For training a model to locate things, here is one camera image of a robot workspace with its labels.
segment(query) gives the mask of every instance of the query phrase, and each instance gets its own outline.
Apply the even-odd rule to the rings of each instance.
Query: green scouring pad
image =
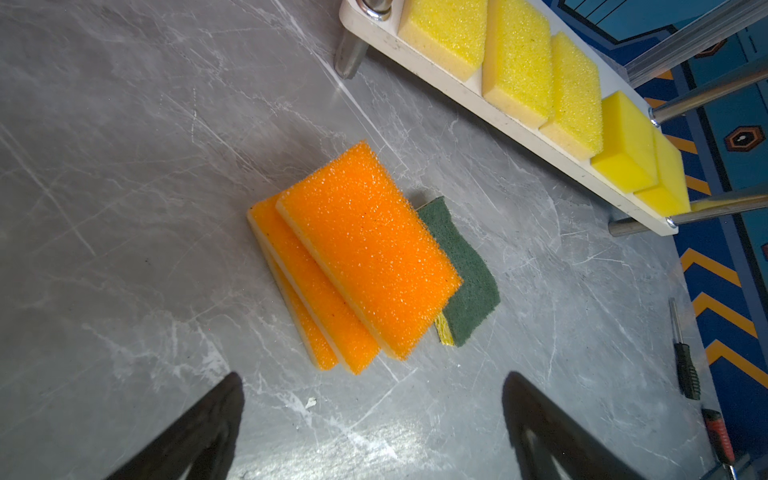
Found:
[[[444,344],[462,346],[501,301],[496,280],[480,255],[456,230],[445,197],[435,198],[417,213],[464,280],[435,320]]]

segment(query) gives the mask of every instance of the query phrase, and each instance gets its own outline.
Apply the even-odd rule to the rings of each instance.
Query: yellow foam layer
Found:
[[[435,317],[435,328],[437,329],[437,335],[440,337],[440,343],[443,345],[456,346],[456,342],[453,341],[453,335],[451,334],[451,327],[448,326],[448,319],[445,318],[442,312]]]
[[[277,209],[388,355],[405,359],[462,279],[367,143]]]
[[[301,303],[301,299],[288,282],[283,271],[275,263],[269,249],[261,241],[259,241],[259,245],[264,253],[264,258],[266,258],[266,264],[269,265],[270,271],[275,277],[277,288],[283,294],[283,300],[286,302],[291,318],[293,318],[293,322],[296,324],[296,330],[299,331],[299,336],[304,342],[304,347],[306,352],[309,353],[312,363],[321,370],[332,369],[339,363],[339,359],[333,353],[331,345],[328,344],[326,337],[323,336],[323,332],[320,331],[320,328],[312,319],[310,312]]]
[[[475,73],[485,53],[487,0],[406,0],[399,37],[460,81]]]
[[[577,160],[592,158],[603,150],[598,67],[561,31],[552,37],[552,71],[554,114],[541,132]]]
[[[336,357],[358,374],[379,353],[379,345],[277,213],[276,202],[277,195],[248,210],[253,232],[285,274]]]
[[[525,0],[488,0],[482,94],[530,128],[552,115],[549,21]]]
[[[635,192],[635,196],[663,217],[689,212],[682,154],[657,128],[654,129],[654,150],[659,184]]]
[[[654,126],[622,91],[603,100],[603,151],[592,167],[626,194],[659,181]]]

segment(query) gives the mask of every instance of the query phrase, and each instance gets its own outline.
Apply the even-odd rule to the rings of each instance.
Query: metal rod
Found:
[[[728,480],[738,480],[736,477],[736,469],[733,467],[733,465],[723,464],[723,468],[725,468],[725,471],[727,473]]]
[[[680,319],[677,318],[677,304],[673,297],[670,297],[670,315],[672,315],[672,325],[674,325],[674,331],[677,335],[676,340],[678,343],[684,343],[683,330],[680,329]]]
[[[768,78],[768,55],[746,63],[701,87],[694,88],[685,95],[654,108],[651,111],[652,119],[658,124],[663,123],[766,78]]]
[[[345,80],[354,77],[355,73],[357,73],[357,68],[362,63],[362,59],[366,56],[367,50],[367,43],[344,28],[341,42],[336,49],[336,58],[333,62],[336,73]]]
[[[357,5],[378,22],[386,21],[392,14],[392,0],[357,0]],[[368,44],[344,28],[341,42],[336,49],[336,58],[333,61],[336,73],[345,80],[354,77],[362,59],[366,56],[366,51],[368,51]]]
[[[766,15],[768,0],[726,0],[627,63],[629,85],[639,87]]]
[[[700,222],[723,215],[742,214],[751,210],[768,207],[768,182],[754,187],[743,188],[714,195],[690,203],[690,212],[667,218],[671,225]],[[634,218],[624,218],[608,224],[608,231],[614,237],[623,237],[649,230]]]

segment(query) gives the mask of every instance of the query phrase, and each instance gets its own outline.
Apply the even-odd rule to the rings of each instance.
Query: orange chevron pattern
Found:
[[[663,104],[667,103],[667,101],[659,100],[658,98],[645,97],[644,99],[645,99],[646,103],[648,103],[653,108],[656,108],[656,107],[658,107],[660,105],[663,105]]]
[[[690,140],[686,140],[685,138],[680,137],[673,137],[672,135],[664,135],[670,142],[672,142],[672,145],[677,147],[678,150],[686,151],[689,154],[699,154],[699,151],[696,149],[696,144]]]
[[[746,373],[760,385],[768,389],[768,373],[765,373],[763,370],[757,368],[749,360],[728,348],[721,341],[715,340],[707,347],[707,360],[709,361],[710,365],[712,365],[721,358],[728,360],[739,370]]]
[[[755,330],[755,324],[752,323],[750,319],[734,312],[732,309],[718,302],[706,293],[699,293],[699,296],[694,299],[693,304],[696,316],[701,315],[704,310],[710,309],[717,315],[720,315],[724,319],[731,322],[733,325],[738,326],[740,329],[749,333],[751,336],[757,338],[757,330]]]
[[[707,182],[705,182],[704,180],[699,180],[698,178],[695,178],[695,177],[691,177],[690,175],[685,176],[685,185],[691,190],[695,190],[702,194],[705,194],[705,195],[712,194],[712,190],[710,190],[710,185]]]
[[[702,267],[706,268],[707,270],[714,273],[715,275],[722,277],[725,280],[728,280],[733,285],[741,287],[739,274],[736,273],[735,270],[728,268],[722,263],[712,260],[711,258],[707,257],[702,253],[697,252],[692,248],[685,250],[685,253],[683,253],[683,256],[680,257],[680,263],[683,264],[683,271],[688,270],[688,268],[690,268],[690,266],[695,263],[696,265],[701,265]]]

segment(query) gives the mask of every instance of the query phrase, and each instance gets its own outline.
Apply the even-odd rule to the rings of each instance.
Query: gray marble surface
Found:
[[[230,370],[232,478],[518,478],[511,370],[648,478],[701,476],[670,295],[717,399],[672,239],[611,238],[604,202],[377,52],[339,81],[338,6],[0,5],[0,478],[102,478]],[[415,203],[447,196],[502,304],[353,377],[310,365],[245,213],[363,138]]]

